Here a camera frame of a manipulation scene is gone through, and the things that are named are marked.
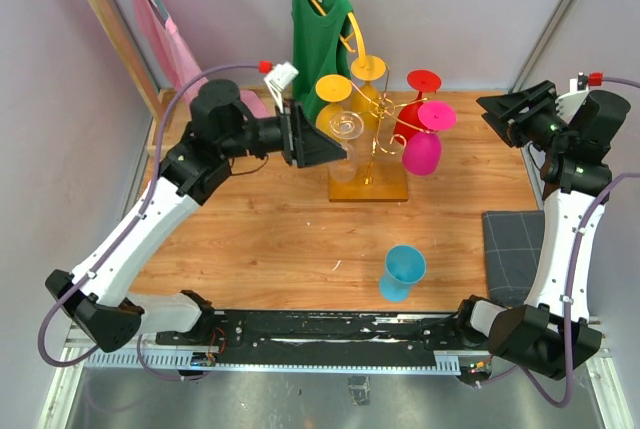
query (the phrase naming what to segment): green shirt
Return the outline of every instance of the green shirt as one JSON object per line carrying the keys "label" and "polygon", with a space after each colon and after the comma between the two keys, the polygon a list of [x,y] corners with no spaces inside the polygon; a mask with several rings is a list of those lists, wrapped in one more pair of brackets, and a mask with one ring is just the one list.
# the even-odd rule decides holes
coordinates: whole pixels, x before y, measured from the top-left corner
{"label": "green shirt", "polygon": [[293,80],[293,97],[300,101],[304,113],[315,123],[325,101],[315,91],[318,79],[327,74],[351,78],[347,49],[340,35],[350,31],[349,0],[317,0],[326,16],[322,16],[309,0],[293,0],[293,65],[299,74]]}

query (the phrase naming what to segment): wooden table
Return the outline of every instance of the wooden table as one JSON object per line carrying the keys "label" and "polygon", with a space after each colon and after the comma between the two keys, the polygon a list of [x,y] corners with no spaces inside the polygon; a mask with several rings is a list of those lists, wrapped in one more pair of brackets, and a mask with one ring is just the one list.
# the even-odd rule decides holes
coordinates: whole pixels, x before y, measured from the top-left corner
{"label": "wooden table", "polygon": [[[329,203],[326,167],[300,170],[275,156],[260,172],[225,182],[132,290],[192,289],[221,309],[448,311],[471,294],[486,296],[481,214],[536,205],[520,151],[481,119],[481,95],[438,95],[456,109],[458,124],[442,134],[436,173],[409,176],[409,202]],[[400,103],[414,94],[391,97]],[[185,109],[174,126],[188,117]],[[234,170],[259,163],[245,158]],[[399,304],[378,291],[385,254],[396,244],[416,246],[428,262],[425,278]]]}

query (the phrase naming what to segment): white clip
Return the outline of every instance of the white clip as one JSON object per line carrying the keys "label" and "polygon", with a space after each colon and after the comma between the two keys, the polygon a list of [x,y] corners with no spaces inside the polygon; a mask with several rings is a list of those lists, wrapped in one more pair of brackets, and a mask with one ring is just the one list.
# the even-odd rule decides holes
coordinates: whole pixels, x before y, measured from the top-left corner
{"label": "white clip", "polygon": [[276,64],[269,74],[264,77],[264,82],[269,89],[269,92],[276,101],[276,105],[280,112],[284,112],[284,106],[282,103],[282,91],[291,84],[291,82],[298,75],[298,70],[293,67],[290,62],[284,62],[282,64]]}

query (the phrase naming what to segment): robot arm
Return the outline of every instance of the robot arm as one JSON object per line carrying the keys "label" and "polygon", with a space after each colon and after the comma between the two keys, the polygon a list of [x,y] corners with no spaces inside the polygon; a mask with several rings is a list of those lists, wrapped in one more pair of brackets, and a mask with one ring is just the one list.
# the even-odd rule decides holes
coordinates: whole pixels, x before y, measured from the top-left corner
{"label": "robot arm", "polygon": [[[574,367],[600,347],[602,335],[587,326],[586,289],[593,238],[606,200],[581,231],[581,251],[573,268],[570,257],[581,218],[611,181],[602,158],[630,109],[615,94],[589,92],[582,74],[574,82],[576,87],[557,99],[555,86],[545,81],[520,93],[478,100],[487,111],[484,119],[508,145],[533,142],[545,151],[540,170],[545,181],[545,233],[536,278],[524,305],[505,308],[472,296],[461,304],[456,321],[465,344],[488,340],[491,354],[553,379],[565,376],[566,302],[571,303]],[[570,272],[572,293],[566,294]]]}
{"label": "robot arm", "polygon": [[[274,71],[265,82],[279,95],[297,72],[290,65],[276,66]],[[190,106],[191,122],[160,164],[151,196],[153,181],[95,252],[70,273],[56,270],[47,278],[46,287],[59,300],[89,277],[63,308],[104,352],[121,348],[137,334],[176,331],[199,339],[210,330],[202,322],[210,304],[191,291],[174,296],[128,291],[167,237],[232,175],[231,159],[247,155],[263,159],[270,152],[281,152],[289,165],[302,168],[346,157],[337,142],[306,120],[299,103],[276,100],[275,117],[255,119],[233,82],[218,79],[203,85]],[[114,249],[132,221],[135,225]],[[101,258],[104,263],[94,271]]]}

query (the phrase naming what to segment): pink towel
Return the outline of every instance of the pink towel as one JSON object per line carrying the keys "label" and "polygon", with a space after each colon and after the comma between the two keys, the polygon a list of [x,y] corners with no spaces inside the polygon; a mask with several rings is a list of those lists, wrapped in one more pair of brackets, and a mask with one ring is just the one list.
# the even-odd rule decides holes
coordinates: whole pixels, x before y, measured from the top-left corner
{"label": "pink towel", "polygon": [[[186,42],[180,36],[178,26],[171,16],[162,23],[152,6],[152,0],[132,0],[138,27],[149,41],[162,72],[174,89],[181,88],[187,81],[197,76],[201,69]],[[183,101],[189,104],[205,83],[205,79],[194,84],[185,92]],[[240,98],[256,117],[269,117],[269,111],[253,91],[240,91]]]}

